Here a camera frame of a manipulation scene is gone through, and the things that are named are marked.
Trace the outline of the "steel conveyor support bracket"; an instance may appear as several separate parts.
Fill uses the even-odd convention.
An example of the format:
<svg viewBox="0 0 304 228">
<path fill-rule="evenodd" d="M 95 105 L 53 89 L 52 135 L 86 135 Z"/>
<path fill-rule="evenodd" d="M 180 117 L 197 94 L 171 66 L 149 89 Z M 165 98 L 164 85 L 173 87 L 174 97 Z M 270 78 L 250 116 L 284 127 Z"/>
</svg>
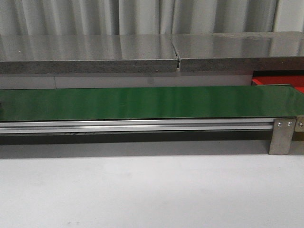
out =
<svg viewBox="0 0 304 228">
<path fill-rule="evenodd" d="M 295 118 L 275 119 L 270 148 L 268 151 L 269 155 L 289 154 L 295 124 Z"/>
</svg>

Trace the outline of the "white pleated curtain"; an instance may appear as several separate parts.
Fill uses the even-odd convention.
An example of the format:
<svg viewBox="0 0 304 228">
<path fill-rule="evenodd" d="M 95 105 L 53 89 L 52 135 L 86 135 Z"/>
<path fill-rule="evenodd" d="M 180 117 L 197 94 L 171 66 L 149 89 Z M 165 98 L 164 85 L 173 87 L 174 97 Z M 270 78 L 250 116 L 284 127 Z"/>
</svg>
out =
<svg viewBox="0 0 304 228">
<path fill-rule="evenodd" d="M 3 0 L 1 35 L 303 31 L 301 0 Z"/>
</svg>

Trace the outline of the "grey stone countertop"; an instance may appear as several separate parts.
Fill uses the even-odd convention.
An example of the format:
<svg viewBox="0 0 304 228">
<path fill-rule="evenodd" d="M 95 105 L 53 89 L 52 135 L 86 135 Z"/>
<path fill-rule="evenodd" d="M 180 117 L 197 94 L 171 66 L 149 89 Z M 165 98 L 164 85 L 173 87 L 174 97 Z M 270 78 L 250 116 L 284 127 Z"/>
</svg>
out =
<svg viewBox="0 0 304 228">
<path fill-rule="evenodd" d="M 303 72 L 302 32 L 0 38 L 1 89 L 249 86 Z"/>
</svg>

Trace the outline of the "red plastic tray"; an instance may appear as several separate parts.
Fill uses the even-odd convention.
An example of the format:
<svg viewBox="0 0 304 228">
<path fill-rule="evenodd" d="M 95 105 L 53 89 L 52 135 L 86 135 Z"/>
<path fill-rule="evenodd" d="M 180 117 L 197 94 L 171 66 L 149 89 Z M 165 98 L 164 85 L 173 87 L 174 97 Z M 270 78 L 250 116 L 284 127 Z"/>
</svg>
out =
<svg viewBox="0 0 304 228">
<path fill-rule="evenodd" d="M 299 92 L 304 92 L 304 76 L 256 76 L 252 85 L 291 85 Z"/>
</svg>

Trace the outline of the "green conveyor belt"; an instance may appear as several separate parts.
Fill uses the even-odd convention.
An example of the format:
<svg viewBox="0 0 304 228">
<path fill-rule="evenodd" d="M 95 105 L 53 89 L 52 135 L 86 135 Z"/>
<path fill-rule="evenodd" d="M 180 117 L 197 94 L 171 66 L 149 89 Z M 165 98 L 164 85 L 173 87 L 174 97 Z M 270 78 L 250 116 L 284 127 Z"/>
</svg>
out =
<svg viewBox="0 0 304 228">
<path fill-rule="evenodd" d="M 1 90 L 3 122 L 297 117 L 304 95 L 286 85 Z"/>
</svg>

